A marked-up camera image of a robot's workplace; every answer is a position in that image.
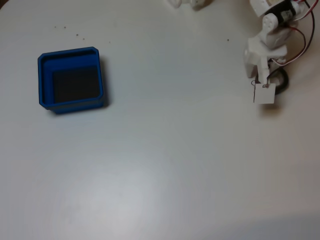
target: white table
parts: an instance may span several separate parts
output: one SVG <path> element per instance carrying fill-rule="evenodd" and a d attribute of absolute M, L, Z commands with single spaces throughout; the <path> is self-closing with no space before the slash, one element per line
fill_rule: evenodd
<path fill-rule="evenodd" d="M 318 240 L 320 30 L 265 108 L 242 62 L 260 27 L 248 0 L 197 12 L 163 0 L 10 0 L 0 10 L 0 239 Z M 46 111 L 37 58 L 90 46 L 111 105 Z"/>

